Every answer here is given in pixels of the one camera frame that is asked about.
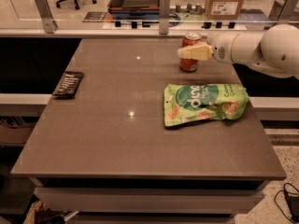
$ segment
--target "snack bag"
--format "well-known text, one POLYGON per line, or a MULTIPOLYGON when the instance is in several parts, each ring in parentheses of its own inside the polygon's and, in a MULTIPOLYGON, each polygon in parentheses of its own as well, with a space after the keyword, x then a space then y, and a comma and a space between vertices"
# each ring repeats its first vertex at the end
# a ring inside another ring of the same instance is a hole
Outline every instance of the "snack bag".
POLYGON ((249 101, 236 84, 168 85, 164 90, 166 127, 200 119, 238 119, 249 101))

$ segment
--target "red can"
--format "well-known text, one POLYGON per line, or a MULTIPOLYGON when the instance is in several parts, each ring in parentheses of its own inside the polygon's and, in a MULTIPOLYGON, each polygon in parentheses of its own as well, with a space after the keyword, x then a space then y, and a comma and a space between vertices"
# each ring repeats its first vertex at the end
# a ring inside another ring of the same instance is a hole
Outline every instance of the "red can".
MULTIPOLYGON (((182 39, 181 46, 183 48, 187 47, 187 46, 192 46, 201 40, 202 40, 202 37, 199 33, 188 32, 182 39)), ((180 59, 179 66, 180 66, 180 69, 182 69, 183 71, 192 72, 192 71, 196 71, 197 64, 198 64, 198 61, 194 60, 194 59, 180 59)))

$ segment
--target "cardboard box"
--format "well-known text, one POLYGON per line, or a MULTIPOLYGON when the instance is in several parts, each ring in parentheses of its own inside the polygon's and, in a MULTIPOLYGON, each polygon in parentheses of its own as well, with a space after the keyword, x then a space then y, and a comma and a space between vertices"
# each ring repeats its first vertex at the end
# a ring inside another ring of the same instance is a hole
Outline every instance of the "cardboard box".
POLYGON ((205 13, 212 20, 236 20, 244 0, 206 0, 205 13))

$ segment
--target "table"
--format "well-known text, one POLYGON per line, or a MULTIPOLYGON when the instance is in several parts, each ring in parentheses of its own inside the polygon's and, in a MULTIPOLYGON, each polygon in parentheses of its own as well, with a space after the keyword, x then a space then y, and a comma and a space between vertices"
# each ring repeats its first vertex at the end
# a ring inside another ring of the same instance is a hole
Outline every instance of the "table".
POLYGON ((85 74, 76 98, 50 99, 12 174, 31 178, 53 210, 247 213, 286 174, 251 104, 238 120, 164 127, 168 84, 240 83, 230 64, 181 71, 180 43, 83 39, 67 67, 85 74))

